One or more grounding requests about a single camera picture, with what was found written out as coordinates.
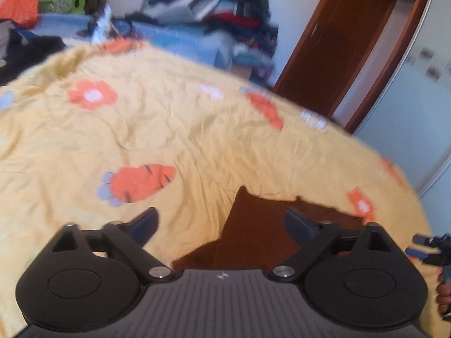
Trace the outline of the person's right hand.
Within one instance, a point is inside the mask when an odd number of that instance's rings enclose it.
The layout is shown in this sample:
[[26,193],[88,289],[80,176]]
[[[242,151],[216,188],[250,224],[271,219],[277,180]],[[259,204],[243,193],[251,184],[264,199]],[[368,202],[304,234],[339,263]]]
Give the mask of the person's right hand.
[[450,316],[451,289],[450,284],[445,280],[445,275],[440,273],[438,276],[437,298],[438,311],[442,318]]

